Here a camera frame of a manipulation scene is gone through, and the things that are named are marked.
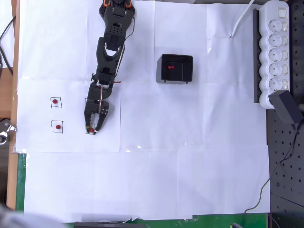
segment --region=black cable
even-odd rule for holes
[[[9,22],[9,24],[7,25],[7,27],[6,27],[6,28],[4,29],[4,31],[2,32],[2,34],[1,34],[1,36],[0,36],[0,41],[1,41],[1,39],[2,39],[2,37],[3,37],[3,35],[4,35],[4,33],[5,33],[6,30],[8,29],[8,27],[9,27],[9,26],[11,25],[11,23],[15,20],[15,18],[16,18],[16,16],[13,17],[13,19]],[[3,52],[2,48],[1,48],[1,46],[0,46],[0,52],[1,52],[1,55],[3,56],[3,59],[4,59],[5,64],[7,65],[7,67],[8,67],[8,69],[9,69],[11,75],[13,76],[13,70],[12,70],[12,68],[10,67],[9,62],[8,62],[7,59],[6,59],[6,57],[5,57],[5,55],[4,55],[4,52]]]
[[[10,120],[10,119],[8,119],[8,118],[3,118],[3,119],[0,120],[0,123],[1,123],[2,121],[5,121],[5,120]]]
[[[261,201],[261,199],[262,199],[262,191],[263,191],[263,188],[267,185],[268,181],[270,180],[270,178],[271,178],[271,177],[273,176],[273,174],[275,173],[275,170],[276,170],[277,166],[278,166],[279,164],[281,164],[281,162],[286,161],[287,159],[289,159],[289,158],[292,156],[292,153],[294,152],[294,148],[295,148],[295,141],[296,141],[296,138],[297,138],[297,135],[298,135],[298,130],[300,129],[302,123],[303,123],[303,122],[300,122],[300,123],[299,123],[297,129],[295,129],[295,125],[292,124],[293,129],[296,130],[296,131],[295,131],[295,135],[294,135],[295,137],[294,137],[293,144],[289,147],[288,152],[287,152],[287,154],[285,155],[285,157],[284,157],[281,161],[278,162],[278,164],[275,166],[273,172],[272,172],[271,175],[269,176],[268,180],[267,180],[266,183],[262,186],[261,192],[260,192],[260,198],[259,198],[259,200],[258,200],[258,203],[257,203],[253,208],[249,208],[249,209],[246,209],[246,210],[244,211],[244,216],[243,216],[243,219],[242,219],[242,226],[244,226],[244,224],[245,224],[246,212],[249,211],[249,210],[253,210],[254,208],[256,208],[256,207],[259,205],[259,203],[260,203],[260,201]]]
[[[127,38],[125,39],[125,41],[128,39],[129,36],[131,36],[134,33],[134,29],[135,29],[135,17],[132,17],[134,19],[134,24],[133,24],[133,31],[130,35],[127,36]]]
[[[270,216],[268,213],[267,213],[267,215],[276,223],[277,227],[280,228],[279,224],[275,221],[275,219],[272,216]]]
[[[134,33],[134,29],[135,29],[135,17],[132,17],[134,19],[134,24],[133,24],[133,31],[130,35],[127,36],[127,38],[125,39],[125,41],[128,39],[129,36],[131,36],[133,33]],[[119,70],[119,67],[120,67],[120,63],[122,62],[122,59],[124,57],[124,50],[125,50],[125,45],[123,45],[123,52],[122,52],[122,57],[120,58],[120,61],[119,61],[119,64],[118,64],[118,67],[117,67],[117,71],[116,71],[116,74],[115,74],[115,77],[117,76],[118,74],[118,70]]]
[[[12,68],[10,67],[8,60],[6,59],[5,54],[4,54],[4,52],[3,52],[2,48],[1,48],[1,46],[0,46],[0,53],[1,53],[1,55],[3,56],[4,62],[6,63],[6,66],[8,67],[10,74],[13,76],[13,70],[12,70]]]
[[[120,63],[122,62],[122,59],[123,59],[123,57],[124,57],[124,50],[125,50],[125,45],[123,45],[122,57],[120,58],[120,61],[119,61],[118,67],[117,67],[117,71],[116,71],[115,77],[116,77],[117,74],[118,74],[118,70],[119,70],[119,67],[120,67]]]
[[[9,22],[9,24],[7,25],[7,27],[4,29],[3,33],[0,36],[0,40],[3,37],[4,33],[6,32],[6,30],[8,29],[8,27],[10,26],[10,24],[15,20],[16,16],[13,17],[13,19]]]

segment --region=perforated metal plate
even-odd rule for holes
[[[291,94],[304,104],[304,0],[290,0]],[[267,110],[269,167],[273,172],[291,144],[295,131],[283,124],[275,110]],[[292,156],[282,162],[270,180],[271,212],[281,228],[304,227],[304,124],[299,130]]]
[[[304,125],[299,129],[292,156],[278,165],[270,180],[271,211],[277,220],[282,215],[284,221],[293,223],[304,218]],[[269,147],[269,167],[273,172],[291,147],[295,130],[283,124],[275,110],[267,111],[267,142]],[[296,227],[304,227],[304,221]]]

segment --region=white power strip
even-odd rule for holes
[[[274,109],[268,96],[281,89],[290,90],[289,7],[286,2],[271,0],[259,10],[260,39],[260,104]]]

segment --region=black square outline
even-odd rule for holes
[[[52,124],[53,121],[61,122],[62,132],[54,132],[54,131],[53,131],[53,124]],[[61,121],[61,120],[52,120],[52,121],[51,121],[51,128],[52,128],[52,132],[53,132],[53,133],[61,133],[61,134],[63,134],[63,121]]]
[[[94,126],[94,129],[95,129],[95,123],[90,123],[90,127],[92,127],[92,125]],[[86,130],[85,130],[85,133],[86,133],[86,134],[95,135],[94,133],[87,133]]]
[[[60,104],[61,104],[61,107],[58,107],[58,106],[53,106],[52,104],[52,98],[59,98],[60,99]],[[62,108],[62,102],[61,102],[61,97],[51,97],[51,108],[52,107],[55,107],[55,108]]]

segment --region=black box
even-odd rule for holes
[[[303,114],[288,90],[273,92],[268,98],[284,124],[295,124],[304,119]]]
[[[193,57],[162,54],[157,61],[156,82],[184,84],[192,82]]]

